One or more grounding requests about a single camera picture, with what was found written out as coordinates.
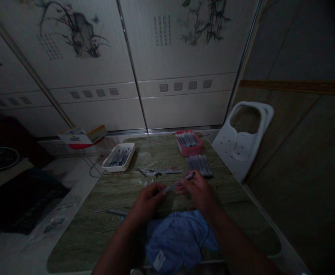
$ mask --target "bundle of pens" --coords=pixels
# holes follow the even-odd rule
[[[190,157],[186,157],[189,170],[198,170],[202,176],[205,178],[212,178],[213,174],[208,165],[207,157],[205,155],[192,155]]]
[[[118,150],[118,152],[114,155],[113,159],[109,163],[108,167],[124,165],[128,159],[130,152],[131,152],[130,148],[124,148],[122,150]]]
[[[184,132],[182,134],[175,134],[175,136],[183,147],[193,147],[200,145],[196,135],[193,132]]]

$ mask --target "white plastic chair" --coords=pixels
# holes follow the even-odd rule
[[[238,133],[231,125],[231,119],[245,107],[253,107],[260,113],[260,123],[255,134]],[[242,101],[236,104],[225,121],[220,132],[212,143],[213,148],[221,157],[234,177],[242,183],[257,154],[263,135],[270,124],[275,111],[271,105]]]

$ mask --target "red plastic basket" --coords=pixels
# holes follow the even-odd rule
[[[189,157],[189,156],[192,156],[192,155],[199,155],[201,153],[203,143],[202,143],[201,139],[196,135],[195,132],[193,132],[192,130],[184,130],[184,131],[177,131],[175,134],[182,134],[182,133],[187,133],[187,132],[191,132],[197,137],[199,145],[198,146],[193,146],[193,147],[183,147],[183,145],[180,144],[179,140],[176,138],[176,143],[178,144],[178,148],[179,148],[180,152],[185,157]]]

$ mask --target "tiled floor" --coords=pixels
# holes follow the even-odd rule
[[[89,175],[89,165],[81,157],[57,159],[47,167],[45,171],[63,183],[64,186],[72,188],[67,197],[51,211],[46,218],[29,235],[15,233],[0,234],[0,274],[48,274],[46,262],[53,247],[61,237],[62,233],[76,214],[82,202],[85,200],[98,178]],[[252,197],[257,206],[260,204],[246,187],[244,189]],[[276,225],[261,209],[269,223],[278,233],[283,249],[280,255],[271,257],[285,274],[310,274],[304,263],[290,246]],[[43,230],[52,222],[52,219],[65,219],[52,231],[43,234]],[[90,274],[90,272],[72,273]],[[210,267],[200,268],[197,274],[224,274],[223,268],[217,266],[214,270]]]

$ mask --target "blue cloth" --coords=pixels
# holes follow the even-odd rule
[[[202,260],[202,247],[219,250],[216,238],[199,210],[175,212],[164,219],[152,220],[145,233],[146,255],[151,265],[160,251],[166,256],[159,274],[175,274],[183,263],[190,270]]]

